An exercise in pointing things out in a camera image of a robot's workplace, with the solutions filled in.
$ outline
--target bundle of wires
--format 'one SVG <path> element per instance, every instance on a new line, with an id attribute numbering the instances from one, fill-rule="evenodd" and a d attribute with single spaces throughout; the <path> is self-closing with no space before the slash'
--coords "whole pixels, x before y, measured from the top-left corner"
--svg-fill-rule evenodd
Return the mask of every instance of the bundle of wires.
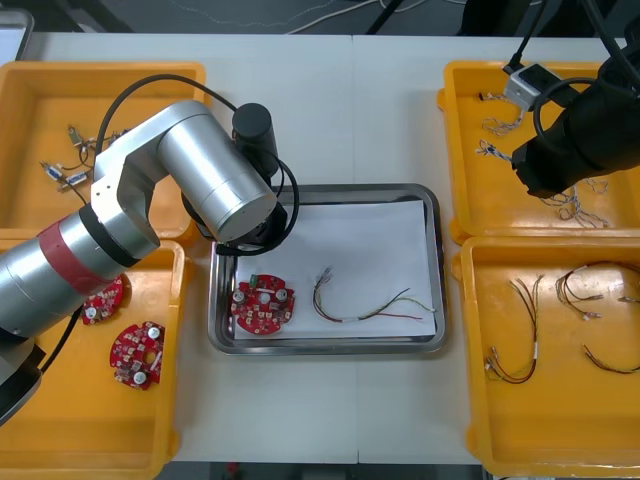
<path id="1" fill-rule="evenodd" d="M 616 265 L 626 270 L 630 270 L 635 273 L 640 273 L 640 267 L 636 265 L 633 265 L 630 263 L 624 263 L 624 262 L 612 262 L 609 260 L 602 260 L 599 262 L 588 263 L 581 267 L 574 268 L 570 272 L 560 277 L 556 281 L 556 295 L 558 296 L 558 300 L 560 300 L 560 303 L 562 303 L 563 305 L 565 305 L 566 307 L 570 308 L 571 310 L 576 312 L 578 315 L 580 315 L 580 317 L 583 320 L 590 320 L 592 318 L 602 318 L 602 314 L 598 312 L 589 312 L 589 311 L 583 310 L 579 308 L 576 305 L 576 303 L 588 302 L 592 300 L 602 300 L 604 298 L 604 295 L 597 294 L 597 295 L 590 295 L 590 296 L 584 296 L 584 297 L 579 296 L 571 289 L 571 287 L 569 287 L 569 279 L 575 273 L 581 272 L 587 268 L 592 268 L 600 265 Z M 625 303 L 640 303 L 640 300 L 627 297 L 627 296 L 620 297 L 618 301 L 625 302 Z"/>
<path id="2" fill-rule="evenodd" d="M 318 315 L 320 315 L 322 318 L 324 318 L 326 320 L 329 320 L 331 322 L 334 322 L 334 323 L 358 322 L 358 321 L 367 320 L 367 319 L 373 318 L 373 317 L 397 317 L 397 318 L 411 318 L 411 319 L 414 319 L 414 320 L 422 320 L 421 317 L 416 317 L 416 316 L 413 316 L 413 315 L 401 315 L 401 314 L 397 314 L 397 313 L 385 313 L 384 312 L 385 310 L 387 310 L 389 307 L 391 307 L 395 303 L 402 302 L 402 301 L 404 301 L 404 302 L 412 302 L 412 303 L 420 306 L 420 308 L 422 308 L 423 310 L 425 310 L 427 312 L 430 312 L 430 313 L 435 312 L 435 310 L 433 308 L 427 307 L 426 305 L 424 305 L 422 302 L 419 302 L 415 298 L 404 296 L 404 294 L 407 293 L 410 290 L 408 288 L 405 288 L 400 293 L 398 293 L 395 297 L 393 297 L 391 300 L 389 300 L 385 304 L 381 305 L 380 307 L 372 310 L 369 313 L 366 313 L 364 315 L 355 316 L 355 317 L 334 317 L 332 315 L 329 315 L 322 307 L 321 290 L 322 290 L 322 287 L 324 285 L 329 283 L 331 278 L 333 278 L 333 276 L 331 274 L 331 268 L 327 268 L 322 273 L 322 275 L 320 275 L 320 278 L 318 278 L 318 281 L 316 282 L 316 285 L 315 285 L 315 287 L 313 289 L 313 308 L 315 308 L 316 313 Z"/>
<path id="3" fill-rule="evenodd" d="M 538 290 L 540 287 L 540 281 L 543 277 L 544 275 L 540 275 L 534 282 L 532 288 L 533 293 L 529 291 L 529 288 L 527 288 L 525 283 L 519 278 L 516 278 L 515 282 L 509 282 L 511 287 L 524 302 L 524 305 L 527 308 L 527 314 L 529 315 L 531 324 L 533 325 L 533 358 L 531 359 L 528 368 L 525 367 L 526 372 L 521 375 L 518 375 L 518 373 L 507 373 L 505 368 L 500 364 L 498 350 L 495 346 L 491 347 L 491 354 L 486 358 L 485 369 L 487 371 L 492 370 L 500 380 L 512 385 L 521 385 L 525 383 L 536 371 L 536 365 L 538 363 Z"/>
<path id="4" fill-rule="evenodd" d="M 602 318 L 602 315 L 600 313 L 597 313 L 597 312 L 588 312 L 588 311 L 582 310 L 582 309 L 578 308 L 575 305 L 575 303 L 576 302 L 581 302 L 581 301 L 589 301 L 589 300 L 601 300 L 601 299 L 604 298 L 604 295 L 590 295 L 590 296 L 585 296 L 585 297 L 581 297 L 579 295 L 576 295 L 571 290 L 571 288 L 569 287 L 568 280 L 569 280 L 569 278 L 571 278 L 571 276 L 574 273 L 583 271 L 583 270 L 585 270 L 587 268 L 596 267 L 596 266 L 600 266 L 600 265 L 615 265 L 615 266 L 621 267 L 621 268 L 623 268 L 625 270 L 629 270 L 629 271 L 632 271 L 632 272 L 640 274 L 640 267 L 638 267 L 637 265 L 633 265 L 633 264 L 630 264 L 630 263 L 624 263 L 624 262 L 612 262 L 612 261 L 609 261 L 609 260 L 603 260 L 603 261 L 599 261 L 599 262 L 588 263 L 586 265 L 583 265 L 582 267 L 575 268 L 575 269 L 571 270 L 570 272 L 566 273 L 565 275 L 563 275 L 562 277 L 560 277 L 556 281 L 556 293 L 558 295 L 558 300 L 560 300 L 561 303 L 563 303 L 564 305 L 569 307 L 571 310 L 575 311 L 584 320 L 589 320 L 591 318 Z M 624 302 L 624 303 L 640 303 L 640 299 L 631 298 L 631 297 L 628 297 L 628 296 L 620 297 L 620 298 L 618 298 L 618 301 Z M 620 373 L 622 375 L 629 375 L 631 373 L 636 373 L 636 372 L 640 371 L 640 365 L 638 365 L 636 367 L 632 367 L 632 368 L 617 368 L 617 367 L 613 367 L 613 366 L 609 365 L 608 363 L 605 363 L 602 360 L 598 359 L 593 354 L 593 352 L 589 349 L 589 347 L 587 347 L 585 344 L 582 344 L 582 348 L 584 349 L 585 356 L 591 361 L 591 363 L 593 363 L 596 367 L 598 367 L 598 368 L 600 368 L 602 370 L 606 370 L 607 372 Z"/>
<path id="5" fill-rule="evenodd" d="M 587 356 L 589 360 L 591 360 L 591 363 L 593 363 L 596 367 L 601 368 L 602 370 L 606 370 L 607 372 L 620 373 L 622 375 L 629 375 L 631 373 L 636 373 L 640 371 L 640 365 L 633 368 L 612 367 L 611 365 L 604 363 L 602 360 L 599 360 L 598 358 L 596 358 L 596 356 L 593 353 L 591 353 L 591 350 L 589 350 L 589 347 L 587 347 L 585 344 L 582 344 L 582 348 L 584 348 L 584 354 Z"/>

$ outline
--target white wire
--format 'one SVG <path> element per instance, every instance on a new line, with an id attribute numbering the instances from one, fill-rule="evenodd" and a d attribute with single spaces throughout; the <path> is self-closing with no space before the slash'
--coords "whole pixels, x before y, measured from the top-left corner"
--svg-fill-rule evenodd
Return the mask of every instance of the white wire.
<path id="1" fill-rule="evenodd" d="M 371 5 L 372 3 L 377 3 L 378 0 L 367 0 L 366 2 L 362 2 L 362 3 L 358 3 L 357 5 L 354 5 L 353 7 L 349 7 L 349 8 L 345 8 L 344 10 L 338 10 L 337 12 L 333 12 L 330 13 L 329 15 L 325 15 L 324 17 L 320 17 L 317 20 L 314 20 L 311 23 L 307 23 L 306 25 L 303 25 L 302 27 L 298 27 L 295 30 L 291 30 L 290 32 L 287 32 L 285 35 L 292 35 L 294 33 L 298 33 L 298 32 L 302 32 L 303 30 L 306 30 L 307 28 L 313 27 L 314 25 L 317 25 L 320 22 L 324 22 L 325 20 L 329 20 L 330 18 L 333 17 L 337 17 L 338 15 L 343 15 L 347 12 L 352 12 L 353 10 L 357 10 L 358 8 L 362 8 L 362 7 L 366 7 L 367 5 Z"/>
<path id="2" fill-rule="evenodd" d="M 320 10 L 321 8 L 325 8 L 325 7 L 328 7 L 330 5 L 333 5 L 338 0 L 328 0 L 327 2 L 323 3 L 322 5 L 316 5 L 315 7 L 307 8 L 306 10 L 304 10 L 304 11 L 302 11 L 300 13 L 296 13 L 293 17 L 289 17 L 287 20 L 284 20 L 284 21 L 281 21 L 281 22 L 273 22 L 273 23 L 261 23 L 261 22 L 238 23 L 238 22 L 232 22 L 230 20 L 219 20 L 219 19 L 217 19 L 215 17 L 212 17 L 211 15 L 209 15 L 204 10 L 200 10 L 198 8 L 193 8 L 193 7 L 187 7 L 186 5 L 182 5 L 181 3 L 177 2 L 176 0 L 166 0 L 166 1 L 171 3 L 172 5 L 180 8 L 181 10 L 185 10 L 187 12 L 191 12 L 191 13 L 196 13 L 198 15 L 202 15 L 203 17 L 207 18 L 210 22 L 216 23 L 218 25 L 235 25 L 237 27 L 255 27 L 255 26 L 258 26 L 258 27 L 282 27 L 282 26 L 290 24 L 296 18 L 301 17 L 301 16 L 303 16 L 303 15 L 309 13 L 309 12 L 313 12 L 314 10 Z"/>
<path id="3" fill-rule="evenodd" d="M 466 5 L 467 4 L 467 0 L 444 0 L 447 3 L 454 3 L 456 5 Z M 542 3 L 542 0 L 534 0 L 533 2 L 531 2 L 529 4 L 530 7 L 535 7 L 536 5 L 540 5 Z"/>
<path id="4" fill-rule="evenodd" d="M 387 6 L 384 4 L 384 2 L 382 0 L 380 1 L 380 6 L 382 8 L 387 8 Z M 413 5 L 409 5 L 408 7 L 404 7 L 404 8 L 396 8 L 396 10 L 393 13 L 402 13 L 402 12 L 406 12 L 407 10 L 411 10 L 412 8 L 416 8 L 418 5 L 422 5 L 424 2 L 426 2 L 427 0 L 418 0 L 416 3 L 414 3 Z"/>

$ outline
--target electronic component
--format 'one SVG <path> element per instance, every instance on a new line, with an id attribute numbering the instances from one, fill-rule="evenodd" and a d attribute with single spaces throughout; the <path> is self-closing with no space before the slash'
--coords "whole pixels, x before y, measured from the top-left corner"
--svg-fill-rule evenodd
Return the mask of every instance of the electronic component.
<path id="1" fill-rule="evenodd" d="M 71 143 L 73 144 L 73 146 L 76 147 L 78 150 L 83 149 L 84 138 L 82 138 L 82 135 L 78 133 L 75 127 L 73 125 L 69 125 L 67 127 L 67 131 L 69 133 L 69 139 L 71 140 Z"/>
<path id="2" fill-rule="evenodd" d="M 242 329 L 254 335 L 279 331 L 293 315 L 293 290 L 272 275 L 251 275 L 231 297 L 231 315 Z"/>
<path id="3" fill-rule="evenodd" d="M 82 323 L 95 325 L 113 316 L 124 297 L 125 278 L 120 275 L 107 288 L 87 298 L 82 306 Z"/>
<path id="4" fill-rule="evenodd" d="M 64 192 L 69 186 L 75 187 L 81 183 L 89 180 L 89 176 L 86 172 L 74 173 L 67 177 L 66 181 L 58 187 L 59 192 Z"/>
<path id="5" fill-rule="evenodd" d="M 111 347 L 109 363 L 116 369 L 115 379 L 140 390 L 160 383 L 163 348 L 162 325 L 153 322 L 131 325 L 118 335 Z"/>
<path id="6" fill-rule="evenodd" d="M 40 162 L 40 165 L 42 165 L 42 168 L 44 168 L 44 173 L 46 173 L 49 178 L 51 178 L 55 182 L 61 183 L 65 181 L 65 176 L 56 167 L 48 164 L 47 162 Z"/>

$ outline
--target connector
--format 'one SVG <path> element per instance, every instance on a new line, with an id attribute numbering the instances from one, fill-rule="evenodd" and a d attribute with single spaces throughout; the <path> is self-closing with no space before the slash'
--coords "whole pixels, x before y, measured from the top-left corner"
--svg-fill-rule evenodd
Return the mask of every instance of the connector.
<path id="1" fill-rule="evenodd" d="M 81 149 L 84 145 L 84 138 L 82 138 L 82 135 L 80 135 L 78 133 L 78 131 L 73 127 L 73 125 L 69 125 L 69 139 L 71 140 L 71 143 L 73 143 L 73 146 Z"/>
<path id="2" fill-rule="evenodd" d="M 44 173 L 46 173 L 52 180 L 55 180 L 56 182 L 64 181 L 64 175 L 56 167 L 46 162 L 40 162 L 40 165 L 44 168 Z"/>
<path id="3" fill-rule="evenodd" d="M 75 187 L 76 185 L 80 185 L 82 182 L 85 182 L 89 179 L 89 176 L 85 172 L 74 173 L 70 177 L 67 177 L 62 185 L 58 187 L 59 192 L 64 192 L 69 185 Z"/>

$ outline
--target black cable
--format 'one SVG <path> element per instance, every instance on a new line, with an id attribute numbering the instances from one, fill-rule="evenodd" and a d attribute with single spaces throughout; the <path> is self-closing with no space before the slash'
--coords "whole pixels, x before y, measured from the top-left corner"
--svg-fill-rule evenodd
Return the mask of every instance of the black cable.
<path id="1" fill-rule="evenodd" d="M 284 170 L 280 167 L 280 188 L 278 188 L 278 193 L 276 193 L 276 197 L 280 197 L 282 193 L 282 189 L 284 188 Z"/>
<path id="2" fill-rule="evenodd" d="M 296 177 L 293 175 L 293 172 L 291 171 L 291 169 L 287 167 L 286 163 L 280 160 L 275 154 L 271 152 L 269 152 L 269 154 L 278 161 L 278 163 L 280 164 L 280 168 L 287 174 L 287 177 L 289 177 L 289 181 L 291 182 L 291 189 L 293 190 L 293 212 L 291 212 L 289 225 L 287 225 L 287 228 L 284 230 L 284 232 L 282 232 L 282 235 L 280 235 L 277 239 L 256 250 L 240 250 L 238 248 L 227 247 L 226 245 L 218 244 L 216 245 L 216 253 L 218 255 L 236 256 L 236 257 L 255 257 L 257 255 L 262 255 L 263 253 L 270 252 L 271 250 L 274 250 L 277 247 L 279 247 L 282 244 L 282 242 L 284 242 L 287 239 L 287 237 L 291 233 L 291 230 L 293 230 L 293 227 L 295 226 L 296 221 L 298 220 L 298 212 L 300 211 L 300 189 L 298 188 L 298 182 L 296 181 Z"/>
<path id="3" fill-rule="evenodd" d="M 84 198 L 84 196 L 80 193 L 80 191 L 76 188 L 75 185 L 71 185 L 71 183 L 69 183 L 68 180 L 65 180 L 64 183 L 67 185 L 67 187 L 69 187 L 73 193 L 75 193 L 78 198 L 80 198 L 80 200 L 82 200 L 82 204 L 86 205 L 87 204 L 87 200 Z"/>
<path id="4" fill-rule="evenodd" d="M 49 369 L 53 361 L 56 359 L 56 357 L 60 353 L 60 350 L 62 350 L 62 347 L 64 347 L 64 344 L 67 343 L 67 340 L 69 339 L 69 336 L 73 331 L 73 327 L 76 326 L 76 323 L 78 322 L 78 318 L 80 318 L 81 313 L 82 313 L 82 307 L 78 308 L 75 312 L 71 314 L 71 318 L 69 319 L 67 328 L 64 329 L 64 332 L 62 333 L 60 340 L 58 340 L 58 344 L 56 345 L 56 348 L 53 349 L 53 352 L 51 352 L 51 355 L 49 355 L 49 358 L 47 358 L 47 361 L 44 362 L 44 365 L 42 365 L 42 368 L 40 368 L 40 371 L 42 373 L 46 372 Z"/>
<path id="5" fill-rule="evenodd" d="M 210 88 L 202 85 L 199 82 L 196 82 L 195 80 L 192 80 L 192 79 L 187 78 L 187 77 L 183 77 L 182 75 L 174 75 L 172 73 L 160 73 L 158 75 L 151 75 L 149 77 L 145 77 L 145 78 L 143 78 L 141 80 L 138 80 L 137 82 L 132 83 L 131 85 L 129 85 L 113 101 L 113 103 L 109 107 L 109 110 L 107 110 L 107 113 L 105 114 L 104 119 L 102 120 L 102 124 L 100 124 L 100 130 L 98 131 L 98 137 L 96 139 L 96 153 L 95 153 L 96 157 L 102 153 L 102 145 L 104 143 L 104 137 L 105 137 L 105 135 L 107 133 L 107 128 L 109 127 L 109 122 L 111 122 L 111 118 L 113 117 L 114 113 L 116 113 L 116 110 L 118 109 L 120 104 L 122 102 L 124 102 L 124 100 L 129 95 L 131 95 L 133 92 L 135 92 L 140 87 L 142 87 L 144 85 L 147 85 L 149 83 L 152 83 L 152 82 L 157 82 L 158 80 L 176 80 L 178 82 L 186 83 L 188 85 L 191 85 L 192 87 L 196 87 L 196 88 L 202 90 L 207 95 L 212 96 L 213 98 L 218 100 L 220 103 L 222 103 L 223 105 L 228 107 L 232 112 L 235 112 L 237 110 L 236 106 L 233 103 L 229 102 L 222 95 L 214 92 Z"/>
<path id="6" fill-rule="evenodd" d="M 378 18 L 376 18 L 373 24 L 369 27 L 366 34 L 375 35 L 376 33 L 378 33 L 378 30 L 380 30 L 380 28 L 385 23 L 387 23 L 387 20 L 389 20 L 391 15 L 393 15 L 393 13 L 396 11 L 396 9 L 400 6 L 400 4 L 403 1 L 404 0 L 391 0 L 389 2 L 389 5 L 386 6 L 386 8 L 382 11 L 382 13 L 378 16 Z"/>
<path id="7" fill-rule="evenodd" d="M 549 140 L 549 138 L 547 137 L 544 131 L 544 128 L 542 128 L 540 113 L 542 112 L 542 106 L 544 105 L 545 101 L 555 92 L 557 92 L 561 88 L 564 88 L 568 85 L 573 85 L 573 84 L 593 85 L 594 83 L 595 83 L 595 80 L 589 77 L 567 78 L 565 80 L 561 80 L 557 83 L 554 83 L 553 85 L 551 85 L 549 88 L 547 88 L 544 92 L 542 92 L 540 95 L 536 97 L 535 102 L 533 102 L 533 127 L 536 129 L 536 135 L 538 136 L 538 139 L 540 140 L 540 142 L 552 152 L 559 155 L 564 155 L 567 153 L 565 149 L 551 143 L 551 141 Z"/>
<path id="8" fill-rule="evenodd" d="M 549 0 L 542 0 L 542 2 L 540 3 L 540 9 L 538 10 L 536 17 L 533 19 L 533 22 L 529 26 L 529 30 L 527 31 L 524 38 L 522 39 L 522 42 L 520 43 L 518 50 L 516 50 L 516 53 L 513 54 L 513 56 L 511 57 L 511 60 L 509 60 L 509 63 L 505 67 L 505 69 L 510 69 L 510 71 L 507 71 L 507 73 L 511 74 L 514 71 L 522 68 L 522 63 L 520 63 L 520 61 L 522 60 L 522 54 L 524 52 L 524 49 L 527 47 L 529 40 L 531 40 L 531 37 L 533 36 L 533 32 L 535 32 L 536 27 L 538 26 L 538 24 L 540 23 L 540 20 L 542 19 L 542 14 L 547 8 L 548 1 Z"/>
<path id="9" fill-rule="evenodd" d="M 595 0 L 582 0 L 582 5 L 587 12 L 587 16 L 589 17 L 593 28 L 595 28 L 596 32 L 598 32 L 600 40 L 602 40 L 604 47 L 609 52 L 609 55 L 611 55 L 611 58 L 613 58 L 617 62 L 618 66 L 622 70 L 622 73 L 627 78 L 627 80 L 629 80 L 629 83 L 633 85 L 636 92 L 640 93 L 640 74 L 633 66 L 633 64 L 629 61 L 629 59 L 625 56 L 625 54 L 622 52 L 622 49 L 618 46 L 616 40 L 607 30 L 607 27 L 604 23 L 604 18 L 602 17 L 602 12 L 600 12 L 598 4 L 596 4 Z"/>

